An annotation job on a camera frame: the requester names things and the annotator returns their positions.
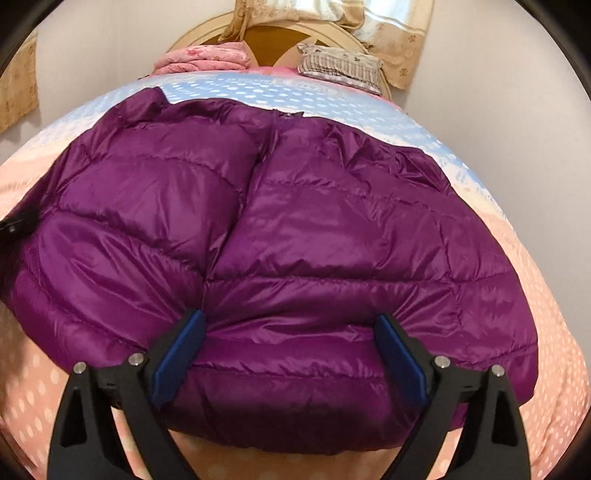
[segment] white wall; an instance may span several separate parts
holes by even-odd
[[[0,164],[70,110],[151,73],[182,34],[233,6],[233,0],[65,0],[37,28],[40,108],[0,135]]]
[[[491,191],[591,362],[591,101],[513,0],[435,3],[406,110]]]
[[[233,3],[64,1],[38,29],[41,108],[0,137],[0,163]],[[591,361],[591,102],[554,41],[514,0],[437,1],[412,89],[397,98],[487,185]]]

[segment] blue clamp pad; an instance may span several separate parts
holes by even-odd
[[[377,318],[374,338],[400,393],[412,406],[424,408],[433,386],[429,352],[419,340],[406,335],[394,318],[387,314]]]
[[[150,402],[155,408],[161,408],[176,395],[205,339],[205,329],[205,315],[196,310],[170,344],[151,378]]]

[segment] metal screw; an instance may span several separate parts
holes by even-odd
[[[74,365],[74,373],[80,375],[86,371],[86,364],[84,362],[78,362]]]
[[[498,364],[495,364],[491,367],[491,372],[495,377],[502,377],[505,375],[505,369]]]
[[[130,365],[133,365],[134,367],[137,367],[138,365],[141,365],[144,363],[144,354],[143,353],[134,353],[133,355],[131,355],[127,361],[129,362]]]
[[[439,368],[447,368],[451,364],[452,364],[452,361],[444,355],[437,355],[435,357],[435,365]]]

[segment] beige curtain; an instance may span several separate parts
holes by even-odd
[[[39,107],[36,55],[35,35],[21,46],[0,77],[0,134]]]
[[[236,0],[220,42],[276,20],[330,21],[350,31],[383,62],[388,82],[409,87],[423,49],[434,0]]]

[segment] bed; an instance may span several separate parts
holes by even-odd
[[[215,43],[225,16],[196,27],[172,47]],[[264,56],[259,48],[279,31],[285,45]],[[49,168],[68,143],[90,128],[111,106],[145,88],[159,86],[172,103],[198,98],[229,98],[248,105],[323,116],[359,128],[396,145],[410,145],[431,155],[458,194],[483,219],[512,261],[530,304],[539,336],[540,375],[531,401],[521,407],[532,477],[544,478],[557,465],[581,429],[590,405],[586,367],[534,261],[486,187],[447,147],[385,98],[318,80],[285,67],[297,62],[292,46],[307,40],[363,51],[351,35],[326,24],[299,23],[259,27],[246,40],[258,67],[247,72],[191,73],[142,79],[107,93],[56,121],[25,144],[0,172],[0,218]],[[52,425],[67,374],[22,332],[17,319],[0,304],[0,428],[20,464],[36,479],[46,475]],[[149,478],[122,415],[115,411],[124,449],[140,478]],[[450,464],[460,430],[450,432],[429,476],[441,477]],[[380,478],[399,449],[344,452],[336,456],[284,455],[215,445],[173,433],[181,451],[201,478],[225,480],[332,480]]]

